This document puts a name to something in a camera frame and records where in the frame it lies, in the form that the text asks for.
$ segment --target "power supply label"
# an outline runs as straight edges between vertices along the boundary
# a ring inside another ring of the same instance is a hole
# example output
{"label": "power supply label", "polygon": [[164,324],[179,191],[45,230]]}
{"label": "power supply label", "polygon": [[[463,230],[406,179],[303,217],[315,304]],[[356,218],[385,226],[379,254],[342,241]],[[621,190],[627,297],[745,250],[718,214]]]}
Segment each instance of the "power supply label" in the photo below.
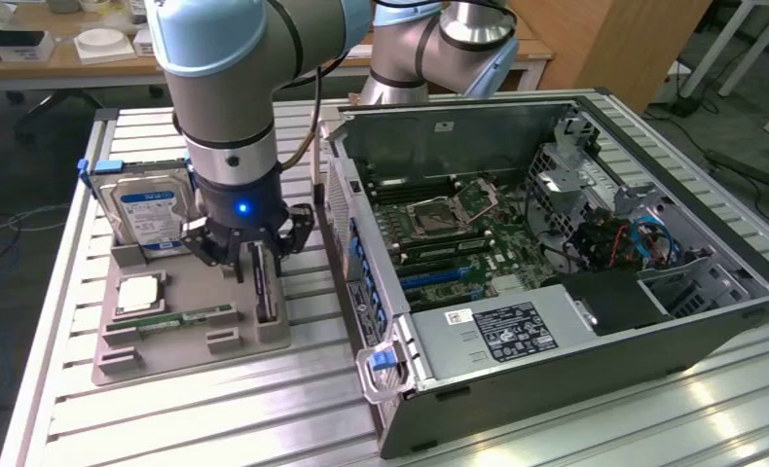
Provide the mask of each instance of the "power supply label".
{"label": "power supply label", "polygon": [[148,250],[168,250],[180,246],[182,218],[174,213],[174,192],[138,193],[124,195],[120,200],[136,242],[142,247]]}
{"label": "power supply label", "polygon": [[474,322],[498,362],[557,348],[553,333],[531,302],[474,313]]}

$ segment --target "hard drive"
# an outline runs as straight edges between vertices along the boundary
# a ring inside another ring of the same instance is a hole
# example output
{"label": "hard drive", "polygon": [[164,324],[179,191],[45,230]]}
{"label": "hard drive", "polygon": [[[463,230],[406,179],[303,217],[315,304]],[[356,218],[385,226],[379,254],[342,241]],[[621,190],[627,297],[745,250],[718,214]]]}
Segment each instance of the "hard drive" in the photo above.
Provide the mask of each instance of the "hard drive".
{"label": "hard drive", "polygon": [[188,253],[179,234],[198,213],[183,160],[99,161],[88,179],[118,245],[139,244],[148,259]]}

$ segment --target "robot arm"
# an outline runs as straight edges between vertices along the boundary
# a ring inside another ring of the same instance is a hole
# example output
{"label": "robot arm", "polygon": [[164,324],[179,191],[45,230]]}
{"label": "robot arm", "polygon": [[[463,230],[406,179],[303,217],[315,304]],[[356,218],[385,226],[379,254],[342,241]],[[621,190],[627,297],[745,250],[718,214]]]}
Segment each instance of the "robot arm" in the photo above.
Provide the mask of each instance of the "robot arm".
{"label": "robot arm", "polygon": [[375,1],[372,63],[362,103],[426,101],[427,82],[487,98],[501,87],[518,49],[505,0],[483,0],[489,7],[451,2],[445,11],[439,4],[405,8],[415,0]]}
{"label": "robot arm", "polygon": [[243,242],[295,253],[312,209],[282,200],[271,97],[360,42],[368,0],[147,0],[147,10],[206,215],[186,245],[210,266],[236,263]]}

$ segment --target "green circuit board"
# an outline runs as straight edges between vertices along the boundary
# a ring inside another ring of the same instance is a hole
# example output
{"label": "green circuit board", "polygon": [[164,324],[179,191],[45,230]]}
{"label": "green circuit board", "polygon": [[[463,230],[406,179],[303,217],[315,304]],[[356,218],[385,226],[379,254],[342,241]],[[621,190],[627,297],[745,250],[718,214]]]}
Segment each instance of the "green circuit board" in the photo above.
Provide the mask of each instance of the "green circuit board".
{"label": "green circuit board", "polygon": [[537,289],[559,271],[541,253],[515,198],[477,176],[457,180],[453,196],[405,185],[389,194],[405,202],[377,203],[372,197],[413,311]]}

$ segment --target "wooden cabinet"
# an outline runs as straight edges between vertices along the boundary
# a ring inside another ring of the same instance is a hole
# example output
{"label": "wooden cabinet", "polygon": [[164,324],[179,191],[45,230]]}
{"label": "wooden cabinet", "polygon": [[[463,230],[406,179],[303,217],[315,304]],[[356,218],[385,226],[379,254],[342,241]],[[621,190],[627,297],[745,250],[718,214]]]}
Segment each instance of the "wooden cabinet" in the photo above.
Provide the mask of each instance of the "wooden cabinet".
{"label": "wooden cabinet", "polygon": [[554,50],[542,90],[606,87],[641,112],[710,0],[509,0]]}

